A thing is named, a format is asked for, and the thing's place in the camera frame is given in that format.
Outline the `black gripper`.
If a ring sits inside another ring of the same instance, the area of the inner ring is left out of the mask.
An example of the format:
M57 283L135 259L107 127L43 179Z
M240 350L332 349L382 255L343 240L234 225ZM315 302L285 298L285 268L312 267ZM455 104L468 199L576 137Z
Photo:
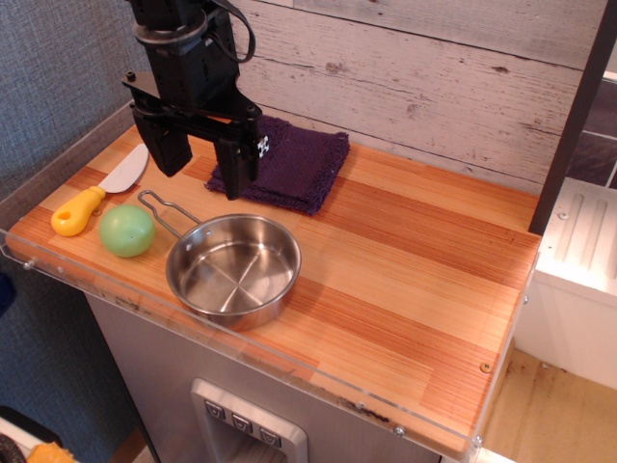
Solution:
M150 71L129 71L138 132L158 169L173 177L192 159L189 136L214 145L225 194L239 199L257 180L260 108L237 88L239 63L228 29L136 29Z

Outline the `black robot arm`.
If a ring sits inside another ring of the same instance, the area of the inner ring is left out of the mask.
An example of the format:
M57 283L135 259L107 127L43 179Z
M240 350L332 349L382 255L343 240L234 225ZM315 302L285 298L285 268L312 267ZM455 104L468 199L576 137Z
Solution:
M129 71L123 84L155 164L172 177L192 158L189 137L209 141L227 198L238 199L257 180L262 140L262 111L237 88L255 37L238 56L230 20L246 17L229 1L134 1L131 9L150 70Z

